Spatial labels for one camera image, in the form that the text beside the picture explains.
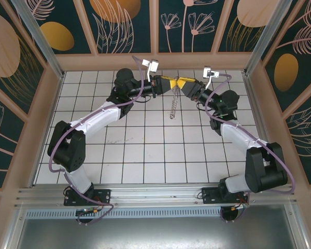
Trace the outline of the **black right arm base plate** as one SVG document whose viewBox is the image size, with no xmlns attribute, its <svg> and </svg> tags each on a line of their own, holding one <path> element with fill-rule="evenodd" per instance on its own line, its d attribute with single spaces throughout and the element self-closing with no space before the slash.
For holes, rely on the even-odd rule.
<svg viewBox="0 0 311 249">
<path fill-rule="evenodd" d="M 223 197 L 218 188 L 205 187 L 202 188 L 202 201 L 204 204 L 222 204 Z"/>
</svg>

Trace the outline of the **panel orange oval pink feathers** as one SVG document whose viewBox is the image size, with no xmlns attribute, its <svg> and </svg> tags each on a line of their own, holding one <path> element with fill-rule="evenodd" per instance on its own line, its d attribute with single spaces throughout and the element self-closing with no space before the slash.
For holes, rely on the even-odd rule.
<svg viewBox="0 0 311 249">
<path fill-rule="evenodd" d="M 311 84 L 311 0 L 305 0 L 265 66 L 282 111 Z"/>
</svg>

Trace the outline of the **panel pale circle gold lines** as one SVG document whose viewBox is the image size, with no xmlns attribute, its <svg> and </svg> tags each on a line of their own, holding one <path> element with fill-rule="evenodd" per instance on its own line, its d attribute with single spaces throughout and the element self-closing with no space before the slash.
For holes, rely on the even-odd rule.
<svg viewBox="0 0 311 249">
<path fill-rule="evenodd" d="M 253 52 L 278 0 L 234 0 L 219 52 Z"/>
</svg>

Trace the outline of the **grey metal sheet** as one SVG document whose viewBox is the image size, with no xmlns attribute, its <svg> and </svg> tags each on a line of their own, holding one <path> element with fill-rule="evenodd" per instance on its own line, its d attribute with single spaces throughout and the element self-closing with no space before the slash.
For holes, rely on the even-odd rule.
<svg viewBox="0 0 311 249">
<path fill-rule="evenodd" d="M 27 220 L 18 249 L 297 249 L 286 223 L 268 227 L 210 218 Z"/>
</svg>

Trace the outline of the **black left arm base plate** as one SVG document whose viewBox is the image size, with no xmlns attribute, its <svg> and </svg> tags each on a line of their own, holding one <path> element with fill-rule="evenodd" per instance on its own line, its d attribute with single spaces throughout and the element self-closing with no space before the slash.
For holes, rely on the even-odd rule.
<svg viewBox="0 0 311 249">
<path fill-rule="evenodd" d="M 96 202 L 109 203 L 110 202 L 109 189 L 93 189 L 88 190 L 84 195 Z M 92 206 L 95 203 L 86 200 L 77 194 L 73 189 L 68 189 L 64 194 L 64 206 Z"/>
</svg>

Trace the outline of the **panel single pink flower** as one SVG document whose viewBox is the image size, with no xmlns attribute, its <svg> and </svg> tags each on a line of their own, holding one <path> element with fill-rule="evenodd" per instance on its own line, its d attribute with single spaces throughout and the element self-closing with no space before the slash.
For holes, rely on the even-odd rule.
<svg viewBox="0 0 311 249">
<path fill-rule="evenodd" d="M 0 90 L 0 189 L 15 158 L 24 124 L 19 108 Z"/>
</svg>

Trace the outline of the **aluminium corner post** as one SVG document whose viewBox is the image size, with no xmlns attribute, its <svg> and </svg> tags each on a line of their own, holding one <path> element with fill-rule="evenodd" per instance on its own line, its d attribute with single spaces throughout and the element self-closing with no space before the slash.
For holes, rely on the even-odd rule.
<svg viewBox="0 0 311 249">
<path fill-rule="evenodd" d="M 63 78 L 63 70 L 61 69 L 55 54 L 50 47 L 45 35 L 37 21 L 45 21 L 55 9 L 54 0 L 9 0 L 22 23 L 29 30 L 35 43 L 39 46 L 42 54 L 47 59 L 49 65 L 54 70 L 59 79 Z"/>
<path fill-rule="evenodd" d="M 246 67 L 242 71 L 243 76 L 248 77 L 254 71 L 263 53 L 267 49 L 267 46 L 271 42 L 272 38 L 275 36 L 275 33 L 277 32 L 283 19 L 285 18 L 285 15 L 287 13 L 290 13 L 289 9 L 293 1 L 296 0 L 279 0 L 260 38 L 257 41 L 255 48 L 253 49 L 253 52 L 247 62 Z"/>
</svg>

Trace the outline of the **aluminium table edge rail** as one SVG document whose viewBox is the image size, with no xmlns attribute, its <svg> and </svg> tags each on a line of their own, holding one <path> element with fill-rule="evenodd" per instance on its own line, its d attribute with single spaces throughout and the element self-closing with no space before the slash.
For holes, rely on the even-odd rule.
<svg viewBox="0 0 311 249">
<path fill-rule="evenodd" d="M 269 135 L 252 80 L 247 76 L 244 76 L 243 79 L 252 115 L 257 126 L 257 137 L 261 141 L 265 141 L 264 146 L 248 150 L 246 180 L 251 184 L 253 192 L 272 191 L 274 188 L 286 184 L 288 180 L 287 173 L 281 163 L 270 154 L 270 152 L 273 152 L 283 160 L 282 149 L 278 143 L 269 141 Z"/>
</svg>

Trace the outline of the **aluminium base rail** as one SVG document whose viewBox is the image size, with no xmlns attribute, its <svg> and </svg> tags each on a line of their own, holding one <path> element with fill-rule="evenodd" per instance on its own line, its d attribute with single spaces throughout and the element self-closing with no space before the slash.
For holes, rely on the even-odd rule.
<svg viewBox="0 0 311 249">
<path fill-rule="evenodd" d="M 110 203 L 116 208 L 155 208 L 201 206 L 197 194 L 211 183 L 183 184 L 96 184 L 96 189 L 110 189 Z M 13 200 L 19 208 L 63 208 L 64 184 L 38 184 L 20 188 Z"/>
</svg>

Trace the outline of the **controller board with connectors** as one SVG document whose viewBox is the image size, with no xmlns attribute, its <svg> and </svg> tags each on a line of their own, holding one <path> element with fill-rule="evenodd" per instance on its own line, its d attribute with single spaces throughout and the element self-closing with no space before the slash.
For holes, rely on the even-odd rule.
<svg viewBox="0 0 311 249">
<path fill-rule="evenodd" d="M 102 209 L 91 207 L 89 209 L 78 209 L 75 212 L 75 216 L 78 217 L 91 217 L 95 216 L 97 213 L 99 213 Z"/>
</svg>

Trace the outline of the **panel orange circle with leaves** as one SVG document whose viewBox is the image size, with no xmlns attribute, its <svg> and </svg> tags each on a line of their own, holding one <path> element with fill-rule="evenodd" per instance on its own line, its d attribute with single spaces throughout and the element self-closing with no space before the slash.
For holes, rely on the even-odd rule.
<svg viewBox="0 0 311 249">
<path fill-rule="evenodd" d="M 150 53 L 149 0 L 82 0 L 99 54 Z"/>
</svg>

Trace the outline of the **panel with pink feathers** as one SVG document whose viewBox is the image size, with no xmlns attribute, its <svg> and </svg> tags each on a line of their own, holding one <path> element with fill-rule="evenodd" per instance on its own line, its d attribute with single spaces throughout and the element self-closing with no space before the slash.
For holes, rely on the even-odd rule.
<svg viewBox="0 0 311 249">
<path fill-rule="evenodd" d="M 308 183 L 311 185 L 311 101 L 306 101 L 286 119 L 291 138 Z"/>
</svg>

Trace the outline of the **panel with orange oval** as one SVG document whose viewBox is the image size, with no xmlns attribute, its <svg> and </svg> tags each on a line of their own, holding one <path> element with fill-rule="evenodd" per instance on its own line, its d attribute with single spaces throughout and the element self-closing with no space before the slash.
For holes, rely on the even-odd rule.
<svg viewBox="0 0 311 249">
<path fill-rule="evenodd" d="M 90 54 L 74 0 L 25 0 L 55 54 Z"/>
</svg>

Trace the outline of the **panel large pale circle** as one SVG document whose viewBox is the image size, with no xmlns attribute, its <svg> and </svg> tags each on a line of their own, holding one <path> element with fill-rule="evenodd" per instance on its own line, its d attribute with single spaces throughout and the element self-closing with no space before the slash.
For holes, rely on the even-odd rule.
<svg viewBox="0 0 311 249">
<path fill-rule="evenodd" d="M 28 114 L 44 67 L 0 3 L 0 90 Z"/>
</svg>

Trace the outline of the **silver keyring with chain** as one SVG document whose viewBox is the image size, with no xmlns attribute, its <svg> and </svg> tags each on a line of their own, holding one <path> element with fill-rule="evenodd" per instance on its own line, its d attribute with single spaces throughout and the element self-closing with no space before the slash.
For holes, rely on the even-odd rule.
<svg viewBox="0 0 311 249">
<path fill-rule="evenodd" d="M 171 90 L 173 91 L 173 89 L 175 87 L 178 87 L 178 83 L 177 83 L 177 80 L 170 80 L 170 86 L 171 86 Z M 172 100 L 172 105 L 171 105 L 171 112 L 169 114 L 169 117 L 170 119 L 174 119 L 175 118 L 175 115 L 176 115 L 176 109 L 177 109 L 177 104 L 178 104 L 178 100 L 177 101 L 174 101 Z"/>
</svg>

